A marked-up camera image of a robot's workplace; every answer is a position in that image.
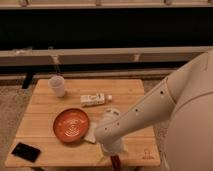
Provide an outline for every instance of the black phone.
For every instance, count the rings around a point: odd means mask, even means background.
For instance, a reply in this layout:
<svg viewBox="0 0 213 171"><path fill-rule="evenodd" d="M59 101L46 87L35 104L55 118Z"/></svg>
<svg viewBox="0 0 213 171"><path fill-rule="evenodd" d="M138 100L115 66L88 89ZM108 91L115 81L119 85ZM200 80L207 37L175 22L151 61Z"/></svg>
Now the black phone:
<svg viewBox="0 0 213 171"><path fill-rule="evenodd" d="M40 153L39 149L23 143L18 143L12 151L13 155L31 162L35 162Z"/></svg>

